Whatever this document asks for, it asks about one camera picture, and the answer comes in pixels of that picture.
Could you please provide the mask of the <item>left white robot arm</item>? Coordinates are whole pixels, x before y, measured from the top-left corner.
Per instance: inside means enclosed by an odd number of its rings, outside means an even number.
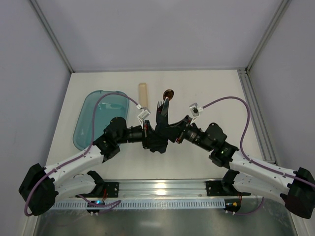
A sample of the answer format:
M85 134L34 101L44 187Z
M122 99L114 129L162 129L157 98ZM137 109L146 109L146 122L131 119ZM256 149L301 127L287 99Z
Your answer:
M120 144L142 143L144 149L165 153L168 139L161 131L168 126L168 118L159 117L156 122L155 128L147 120L128 128L124 118L113 118L103 134L77 155L45 167L31 166L19 187L24 214L39 216L69 197L105 196L106 182L90 168L113 158L120 152Z

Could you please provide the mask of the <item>copper spoon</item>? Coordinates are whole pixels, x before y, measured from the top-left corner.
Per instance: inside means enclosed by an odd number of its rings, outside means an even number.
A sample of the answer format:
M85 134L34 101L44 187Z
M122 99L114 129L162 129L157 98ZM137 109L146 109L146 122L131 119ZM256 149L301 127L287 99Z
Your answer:
M163 101L165 101L166 99L168 99L169 101L172 100L172 98L174 97L174 91L172 89L167 89L164 93L163 93Z

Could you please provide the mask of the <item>beige cutlery case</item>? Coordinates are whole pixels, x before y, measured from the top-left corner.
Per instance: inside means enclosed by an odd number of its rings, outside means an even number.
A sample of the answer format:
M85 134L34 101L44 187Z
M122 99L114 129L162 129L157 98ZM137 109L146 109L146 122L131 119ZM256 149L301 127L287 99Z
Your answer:
M148 89L147 89L147 84L146 83L140 83L138 85L138 98L139 98L139 104L142 107L149 107L149 102L148 102Z

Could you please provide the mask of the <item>black paper napkin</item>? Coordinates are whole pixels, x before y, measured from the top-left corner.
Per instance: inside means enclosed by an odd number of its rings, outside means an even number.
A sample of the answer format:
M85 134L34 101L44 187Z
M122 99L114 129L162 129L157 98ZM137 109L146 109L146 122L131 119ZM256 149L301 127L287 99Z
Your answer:
M161 130L169 125L168 115L166 117L163 117L161 114L158 114L156 112L156 123L157 124L155 127L155 134L158 135L160 138L168 141L168 137L165 134L161 133Z

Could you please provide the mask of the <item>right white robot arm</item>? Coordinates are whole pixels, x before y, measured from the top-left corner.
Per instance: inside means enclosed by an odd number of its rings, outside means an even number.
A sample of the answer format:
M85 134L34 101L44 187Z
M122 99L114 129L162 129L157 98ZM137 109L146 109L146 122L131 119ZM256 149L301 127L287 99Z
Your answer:
M226 141L227 136L216 123L202 131L191 123L189 116L169 125L166 134L172 142L188 140L209 151L209 159L227 169L221 180L227 194L259 195L284 205L301 218L311 218L315 207L315 179L308 170L295 171L245 157L240 149Z

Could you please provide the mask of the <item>iridescent fork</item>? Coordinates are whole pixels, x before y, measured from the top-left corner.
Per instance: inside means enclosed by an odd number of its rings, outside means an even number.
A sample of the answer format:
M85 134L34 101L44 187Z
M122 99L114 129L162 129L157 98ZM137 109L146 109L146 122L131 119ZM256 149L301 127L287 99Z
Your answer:
M164 106L164 101L159 101L157 103L157 113L161 114L162 110L163 110L163 106Z

